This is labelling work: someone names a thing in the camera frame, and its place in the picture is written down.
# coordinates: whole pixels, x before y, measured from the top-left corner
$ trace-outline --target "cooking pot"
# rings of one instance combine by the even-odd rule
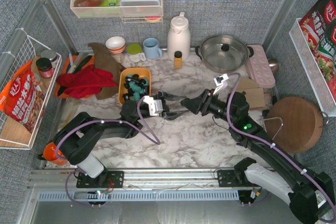
[[[229,35],[207,38],[195,51],[207,68],[217,73],[229,73],[240,68],[254,54],[252,47]]]

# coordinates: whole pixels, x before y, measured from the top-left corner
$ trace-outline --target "yellow plastic bin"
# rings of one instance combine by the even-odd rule
[[[149,95],[151,95],[152,92],[152,83],[151,83],[151,72],[147,68],[126,68],[121,72],[120,80],[119,80],[119,94],[118,94],[118,100],[120,104],[124,104],[124,98],[122,97],[124,94],[126,94],[128,91],[124,87],[125,78],[129,74],[138,74],[139,78],[146,77],[149,80]]]

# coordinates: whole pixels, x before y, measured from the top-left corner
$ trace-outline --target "round wooden board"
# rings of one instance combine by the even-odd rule
[[[323,129],[322,113],[310,101],[301,97],[286,97],[273,105],[266,118],[281,117],[283,127],[274,138],[288,153],[301,153],[312,148]],[[267,134],[273,138],[280,127],[280,120],[265,121]]]

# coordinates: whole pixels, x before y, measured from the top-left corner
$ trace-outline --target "pot handle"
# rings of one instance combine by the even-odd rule
[[[196,53],[196,55],[200,58],[200,59],[202,59],[202,56],[200,55],[200,53],[199,53],[199,48],[200,48],[200,46],[197,46],[197,47],[195,47],[195,53]]]
[[[250,50],[250,55],[248,57],[251,58],[254,55],[254,50],[250,46],[247,46],[247,48],[248,48],[248,50]]]

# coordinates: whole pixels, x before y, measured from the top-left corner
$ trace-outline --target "marble surface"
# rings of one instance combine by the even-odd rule
[[[152,94],[159,90],[185,95],[189,98],[200,95],[205,88],[215,88],[213,78],[218,75],[205,67],[196,55],[190,55],[183,62],[182,69],[174,69],[173,62],[166,54],[161,59],[132,63],[125,58],[125,67],[146,67],[152,74]],[[245,67],[238,70],[248,76]],[[219,97],[226,101],[236,77],[229,80],[229,87],[221,90]],[[167,103],[171,111],[183,109],[179,102]],[[95,96],[81,99],[76,114],[85,111],[98,118],[118,118],[121,105],[118,95],[98,101]],[[260,123],[261,111],[250,111],[251,117]],[[92,153],[107,168],[194,168],[233,167],[245,157],[256,159],[261,165],[267,164],[250,150],[236,145],[226,129],[218,127],[211,115],[184,114],[174,121],[159,117],[146,119],[161,141],[155,145],[138,134],[131,139],[109,138],[100,140]],[[217,119],[217,124],[228,128],[226,122]],[[46,168],[60,168],[47,163]]]

